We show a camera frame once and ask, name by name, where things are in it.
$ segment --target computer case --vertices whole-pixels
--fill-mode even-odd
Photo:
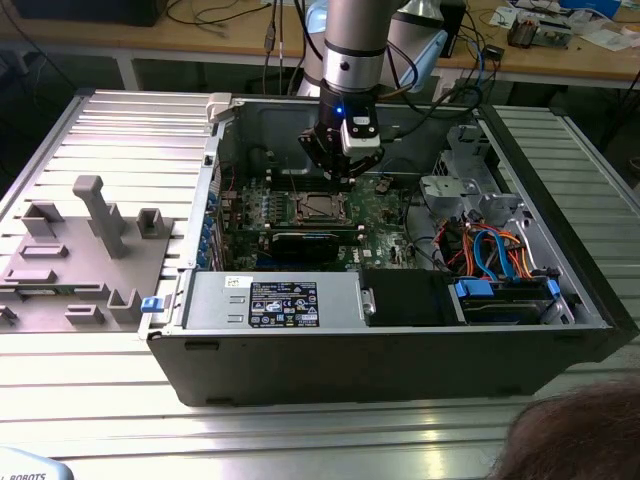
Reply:
[[[22,18],[122,23],[152,27],[167,0],[13,0]]]

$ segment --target blue clip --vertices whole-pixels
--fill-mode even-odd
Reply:
[[[162,313],[164,312],[164,297],[145,297],[142,299],[140,307],[142,313]]]
[[[196,264],[200,268],[207,268],[207,257],[204,256],[204,253],[198,252],[198,256],[196,257]]]
[[[553,298],[558,298],[560,296],[561,292],[560,292],[560,285],[558,285],[558,282],[552,279],[548,279],[547,287],[549,287],[549,291],[551,292],[551,295],[553,295]]]
[[[458,298],[493,297],[493,288],[488,280],[462,279],[455,285]]]

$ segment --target gray 3d printed holder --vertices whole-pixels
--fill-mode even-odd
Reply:
[[[142,298],[155,294],[173,220],[142,208],[122,218],[99,176],[73,185],[91,215],[63,218],[34,202],[0,281],[0,332],[135,331]]]

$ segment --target floor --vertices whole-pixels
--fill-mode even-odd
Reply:
[[[80,61],[78,57],[52,58],[78,87],[122,88],[116,65],[109,59],[86,57]],[[12,71],[5,71],[0,77],[0,195],[29,160],[74,93],[43,57],[31,54],[27,62],[30,64],[28,75],[17,77]],[[156,60],[138,62],[137,69],[147,90],[259,93],[260,89],[261,67]],[[270,73],[276,74],[277,70],[273,68]],[[435,81],[429,82],[417,96],[417,101],[428,101],[434,87]],[[277,81],[271,81],[269,88],[275,92]],[[507,82],[497,82],[488,101],[561,107],[595,144],[599,142],[617,105],[614,91],[582,87],[561,91],[545,85],[519,84],[514,87]],[[603,112],[607,121],[603,121]],[[640,113],[635,112],[605,151],[605,157],[632,187],[638,179],[628,169],[627,163],[629,158],[640,156],[638,131]]]

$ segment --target black cable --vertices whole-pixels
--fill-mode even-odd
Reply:
[[[487,93],[487,103],[489,103],[489,99],[491,98],[491,93],[493,93],[493,88],[496,86],[496,80],[498,77],[498,70],[500,70],[500,66],[502,65],[502,61],[498,60],[498,63],[496,63],[495,60],[491,60],[491,63],[493,63],[493,73],[489,76],[489,78],[486,81],[491,81],[491,85],[489,86],[489,91]]]
[[[629,95],[631,95],[631,92],[633,91],[633,87],[636,86],[636,83],[638,83],[639,79],[640,79],[640,70],[638,70],[638,73],[636,73],[636,78],[633,79],[633,82],[631,82],[631,85],[629,86],[626,93],[624,94],[624,97],[622,97],[622,100],[620,102],[622,105],[624,105]]]
[[[391,55],[391,52],[389,49],[387,49],[387,57],[389,59],[389,66],[391,68],[391,74],[393,75],[393,81],[396,84],[396,88],[400,88],[400,80],[398,78],[398,72],[396,70],[396,66],[395,66],[395,62],[393,60],[393,55]],[[438,117],[435,116],[435,109],[450,95],[455,94],[454,92],[457,91],[464,91],[464,90],[473,90],[474,93],[476,93],[476,95],[478,96],[477,101],[470,107],[466,108],[463,112],[458,112],[455,113],[453,115],[446,115],[444,117]],[[406,93],[402,93],[401,94],[401,98],[404,100],[404,102],[407,104],[407,106],[409,108],[411,108],[411,110],[413,110],[414,112],[418,113],[419,115],[422,116],[422,118],[420,119],[420,121],[414,125],[411,129],[409,129],[409,131],[407,132],[400,132],[398,133],[398,136],[396,136],[395,138],[393,138],[392,140],[385,142],[385,143],[390,143],[393,140],[399,139],[399,138],[404,138],[407,135],[413,133],[415,130],[417,130],[418,128],[420,128],[420,126],[429,118],[435,118],[435,119],[442,119],[442,120],[449,120],[449,119],[454,119],[454,118],[458,118],[458,117],[464,117],[466,116],[469,112],[471,112],[474,108],[476,108],[478,105],[480,105],[480,103],[482,102],[482,91],[475,87],[475,86],[462,86],[462,87],[454,87],[452,90],[449,90],[449,92],[445,93],[444,95],[442,95],[438,100],[436,100],[436,102],[431,106],[431,108],[429,108],[426,112],[420,110],[411,100],[409,100],[409,97],[407,96]]]
[[[278,95],[282,95],[282,56],[284,54],[284,52],[282,51],[282,49],[284,48],[284,26],[282,24],[282,16],[283,16],[283,10],[284,10],[284,0],[280,0],[280,25],[279,25],[279,30],[278,33],[280,34],[280,76],[278,77]]]
[[[264,67],[262,68],[262,94],[267,94],[267,67],[269,66],[269,59],[271,58],[271,52],[267,52],[264,57]]]
[[[635,112],[636,109],[640,107],[640,94],[637,94],[631,101],[627,102],[627,99],[631,95],[631,92],[636,86],[636,83],[638,83],[639,79],[640,70],[638,70],[638,73],[633,79],[633,82],[631,82],[631,85],[627,89],[625,95],[622,97],[621,105],[618,108],[615,118],[609,124],[609,128],[605,130],[602,138],[600,139],[599,148],[601,152],[604,152],[607,149],[611,141],[618,134],[618,131],[620,131],[624,124],[629,120],[629,117],[633,114],[633,112]]]
[[[167,17],[173,20],[174,22],[181,23],[182,25],[214,25],[216,23],[226,22],[227,20],[233,20],[234,18],[238,18],[243,15],[247,15],[249,13],[259,12],[261,10],[264,10],[272,6],[271,3],[267,3],[265,5],[262,5],[261,7],[253,8],[251,10],[245,10],[244,12],[236,13],[235,15],[231,15],[230,17],[226,17],[226,18],[219,18],[217,20],[210,20],[206,22],[189,22],[186,20],[181,20],[180,18],[176,18],[171,14],[171,9],[175,7],[177,4],[179,4],[180,2],[182,2],[182,0],[174,0],[173,3],[167,6]]]
[[[29,44],[31,44],[31,46],[33,48],[35,48],[38,53],[40,55],[42,55],[44,58],[47,59],[47,62],[49,62],[49,64],[53,67],[53,69],[58,72],[58,74],[62,77],[62,79],[67,82],[67,84],[73,89],[73,90],[77,90],[78,87],[76,86],[75,83],[73,83],[71,81],[71,79],[65,75],[65,73],[60,70],[60,67],[58,67],[58,65],[55,64],[55,62],[53,60],[51,60],[51,58],[49,58],[49,55],[47,55],[44,50],[42,50],[33,40],[31,40],[31,37],[29,37],[29,35],[27,35],[21,28],[20,26],[16,23],[16,21],[13,19],[13,17],[11,15],[9,15],[9,11],[7,10],[6,5],[4,4],[3,0],[0,0],[0,6],[2,6],[2,11],[4,12],[4,14],[7,17],[7,20],[9,20],[9,23],[11,23],[11,25],[13,25],[13,28],[16,29],[16,31],[20,34],[20,36],[22,38],[24,38]]]
[[[267,25],[267,33],[264,36],[264,68],[262,69],[262,94],[267,94],[267,68],[269,67],[269,59],[271,52],[276,44],[276,10],[278,8],[278,0],[274,0],[273,9],[271,10],[271,20]]]
[[[456,112],[456,113],[454,113],[452,115],[434,116],[434,113],[435,113],[436,109],[442,103],[444,103],[444,101],[447,98],[451,97],[452,95],[457,95],[457,94],[459,94],[461,92],[465,92],[465,91],[472,91],[472,92],[474,92],[476,94],[476,96],[477,96],[476,102],[473,105],[468,106],[462,112]],[[462,86],[459,86],[459,87],[454,87],[451,90],[449,90],[448,92],[446,92],[443,95],[441,95],[440,98],[438,98],[434,103],[432,103],[429,106],[429,108],[427,109],[426,112],[420,110],[420,114],[422,115],[422,118],[420,120],[418,120],[415,125],[410,127],[408,130],[398,132],[398,134],[396,134],[396,136],[392,140],[387,141],[385,143],[391,143],[393,140],[398,140],[398,139],[406,137],[407,135],[411,135],[413,132],[418,130],[424,124],[424,122],[426,122],[427,119],[429,119],[429,118],[436,118],[436,119],[440,119],[440,120],[451,120],[451,119],[454,119],[454,118],[459,118],[459,117],[465,116],[468,113],[470,113],[471,111],[473,111],[473,109],[477,108],[478,105],[480,105],[482,103],[482,98],[483,98],[482,90],[480,90],[475,85],[471,85],[471,86],[462,85]]]
[[[396,88],[401,88],[400,87],[400,79],[398,78],[398,71],[396,70],[396,65],[395,62],[393,60],[393,55],[391,54],[391,49],[387,48],[387,58],[389,59],[389,67],[391,67],[391,75],[393,76],[393,82],[396,86]],[[422,110],[420,110],[418,107],[416,107],[413,102],[411,100],[409,100],[409,97],[407,96],[406,92],[402,92],[400,94],[400,98],[402,98],[402,100],[404,101],[404,103],[407,104],[407,106],[413,110],[414,112],[422,115]]]
[[[302,10],[307,9],[307,6],[305,4],[306,4],[306,1],[302,0]],[[304,59],[306,56],[307,56],[307,38],[304,35],[302,35],[302,56],[300,57],[300,60],[298,60],[298,64],[296,65],[296,68],[293,70],[293,75],[291,75],[291,80],[289,80],[289,87],[287,88],[288,96],[293,95],[293,86],[295,85],[296,76],[298,75],[298,72],[300,71],[300,67],[302,67],[302,63],[304,62]]]
[[[413,87],[416,86],[416,83],[418,83],[418,77],[419,77],[419,73],[418,73],[418,67],[416,67],[416,64],[413,62],[413,60],[411,60],[411,58],[409,57],[409,55],[407,55],[406,53],[404,53],[400,48],[398,48],[396,45],[394,45],[392,42],[387,41],[388,47],[387,47],[387,57],[389,57],[389,64],[393,64],[393,55],[391,54],[391,51],[389,50],[389,47],[396,52],[398,55],[400,55],[402,57],[402,59],[407,62],[407,64],[409,65],[409,68],[411,68],[411,72],[413,73],[413,78],[411,79],[411,88],[409,88],[409,90],[411,90]],[[395,71],[395,65],[392,67],[392,73]],[[398,72],[395,71],[394,73],[394,81],[396,83],[396,88],[402,88],[400,86],[400,81],[396,81],[396,78],[398,77]]]
[[[307,43],[309,44],[309,47],[311,47],[311,50],[313,50],[313,53],[315,53],[316,57],[318,57],[318,60],[322,61],[322,54],[314,45],[313,40],[311,40],[311,35],[309,35],[307,22],[304,19],[304,12],[302,11],[302,7],[300,6],[300,0],[293,0],[293,3],[296,6],[296,12],[298,12],[298,19],[300,20],[300,26],[302,27],[302,33],[304,34],[304,37],[307,39]]]

